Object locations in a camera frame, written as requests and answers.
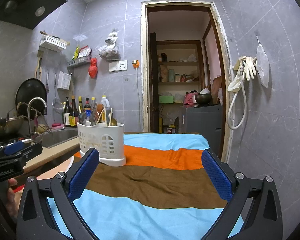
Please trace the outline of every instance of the red plastic bag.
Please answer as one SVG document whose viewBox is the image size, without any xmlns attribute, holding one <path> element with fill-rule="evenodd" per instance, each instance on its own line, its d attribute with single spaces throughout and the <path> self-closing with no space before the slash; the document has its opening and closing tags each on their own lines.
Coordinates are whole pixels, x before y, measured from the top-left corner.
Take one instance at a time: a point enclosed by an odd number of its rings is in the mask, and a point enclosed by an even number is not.
<svg viewBox="0 0 300 240">
<path fill-rule="evenodd" d="M 90 64 L 88 72 L 89 72 L 89 75 L 90 75 L 91 78 L 95 78 L 96 75 L 98 74 L 97 58 L 95 58 L 95 57 L 92 58 L 90 60 L 90 63 L 91 64 Z"/>
</svg>

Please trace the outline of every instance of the white wall-mounted basket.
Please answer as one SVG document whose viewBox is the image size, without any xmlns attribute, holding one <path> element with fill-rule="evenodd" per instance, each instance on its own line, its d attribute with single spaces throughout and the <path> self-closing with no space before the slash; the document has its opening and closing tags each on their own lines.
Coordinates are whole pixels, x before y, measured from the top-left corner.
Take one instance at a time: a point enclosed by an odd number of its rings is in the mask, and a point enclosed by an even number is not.
<svg viewBox="0 0 300 240">
<path fill-rule="evenodd" d="M 59 52 L 64 50 L 67 47 L 67 44 L 50 35 L 45 35 L 40 40 L 40 46 Z"/>
<path fill-rule="evenodd" d="M 60 71 L 57 89 L 69 90 L 70 81 L 71 81 L 71 75 Z"/>
</svg>

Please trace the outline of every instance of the wok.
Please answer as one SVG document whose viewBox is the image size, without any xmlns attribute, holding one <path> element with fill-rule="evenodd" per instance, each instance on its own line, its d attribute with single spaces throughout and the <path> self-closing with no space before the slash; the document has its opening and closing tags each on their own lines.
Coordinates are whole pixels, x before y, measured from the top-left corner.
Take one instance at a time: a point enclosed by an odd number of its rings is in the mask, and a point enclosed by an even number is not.
<svg viewBox="0 0 300 240">
<path fill-rule="evenodd" d="M 0 138 L 18 133 L 23 124 L 23 120 L 22 116 L 12 117 L 8 121 L 4 117 L 0 118 Z"/>
<path fill-rule="evenodd" d="M 15 104 L 16 107 L 18 106 L 19 102 L 25 102 L 29 103 L 32 98 L 40 97 L 45 102 L 47 102 L 47 90 L 45 88 L 45 85 L 36 78 L 29 78 L 26 81 L 24 81 L 17 93 L 15 98 Z M 40 100 L 36 100 L 31 104 L 31 107 L 39 111 L 41 114 L 46 114 L 45 112 L 45 106 Z M 18 115 L 24 115 L 27 116 L 27 106 L 25 104 L 18 107 Z M 30 118 L 34 119 L 35 117 L 35 111 L 33 109 L 30 109 Z"/>
</svg>

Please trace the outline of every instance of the light blue stripe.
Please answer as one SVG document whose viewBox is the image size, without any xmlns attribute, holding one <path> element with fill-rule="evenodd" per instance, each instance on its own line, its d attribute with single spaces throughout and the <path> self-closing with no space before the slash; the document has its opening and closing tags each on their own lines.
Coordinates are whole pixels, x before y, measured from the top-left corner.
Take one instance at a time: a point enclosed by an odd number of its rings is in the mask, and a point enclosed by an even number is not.
<svg viewBox="0 0 300 240">
<path fill-rule="evenodd" d="M 209 149 L 206 138 L 200 134 L 139 133 L 123 135 L 123 143 L 150 150 Z"/>
<path fill-rule="evenodd" d="M 49 204 L 60 231 L 71 237 L 53 199 Z M 200 240 L 222 208 L 156 209 L 126 197 L 108 197 L 85 189 L 74 205 L 100 240 Z M 230 236 L 243 225 L 240 216 Z"/>
</svg>

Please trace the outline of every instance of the human hand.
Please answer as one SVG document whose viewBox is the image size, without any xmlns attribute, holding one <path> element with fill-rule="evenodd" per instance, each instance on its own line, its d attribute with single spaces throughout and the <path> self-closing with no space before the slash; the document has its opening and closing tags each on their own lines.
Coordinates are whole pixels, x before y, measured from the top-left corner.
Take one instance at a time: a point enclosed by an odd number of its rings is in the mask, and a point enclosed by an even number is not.
<svg viewBox="0 0 300 240">
<path fill-rule="evenodd" d="M 16 202 L 14 200 L 14 192 L 13 192 L 11 186 L 17 185 L 18 182 L 16 181 L 16 179 L 12 178 L 12 179 L 8 179 L 8 183 L 9 183 L 10 187 L 8 188 L 8 191 L 7 191 L 6 209 L 10 216 L 16 216 L 18 213 L 18 210 L 17 210 Z"/>
</svg>

